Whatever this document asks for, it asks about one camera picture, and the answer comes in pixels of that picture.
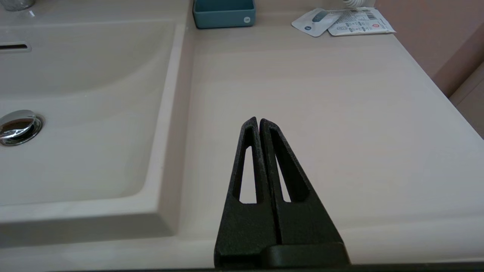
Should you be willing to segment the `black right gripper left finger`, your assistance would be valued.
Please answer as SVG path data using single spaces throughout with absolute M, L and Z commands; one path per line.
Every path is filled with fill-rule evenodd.
M 256 203 L 240 201 L 244 160 L 252 149 Z M 271 186 L 256 117 L 243 123 L 214 248 L 215 267 L 272 267 L 269 250 L 277 244 Z

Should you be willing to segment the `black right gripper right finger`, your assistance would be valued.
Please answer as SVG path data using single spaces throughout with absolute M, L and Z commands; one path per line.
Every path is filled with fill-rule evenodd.
M 259 135 L 280 244 L 343 244 L 280 127 L 261 119 Z

